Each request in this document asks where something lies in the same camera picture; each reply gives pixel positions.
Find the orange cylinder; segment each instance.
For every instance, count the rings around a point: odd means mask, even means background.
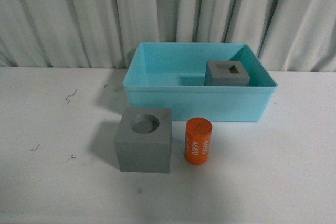
[[[194,165],[208,160],[212,124],[205,118],[191,118],[185,127],[185,159]]]

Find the curtain fold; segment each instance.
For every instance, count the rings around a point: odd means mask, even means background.
[[[0,66],[124,68],[141,42],[238,42],[268,70],[336,71],[335,27],[335,0],[0,0]]]

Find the plastic bin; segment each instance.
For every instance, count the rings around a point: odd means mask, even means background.
[[[248,86],[205,86],[207,60],[239,60],[250,75]],[[123,85],[130,104],[172,108],[173,121],[256,122],[276,82],[246,44],[141,43]]]

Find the table surface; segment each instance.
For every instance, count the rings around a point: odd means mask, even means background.
[[[271,72],[257,123],[214,122],[209,160],[120,172],[126,70],[0,68],[0,223],[334,223],[336,73]]]

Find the gray cube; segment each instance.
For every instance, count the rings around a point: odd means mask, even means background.
[[[114,137],[120,171],[169,173],[172,110],[126,108]]]
[[[250,76],[240,61],[207,61],[204,85],[247,86]]]

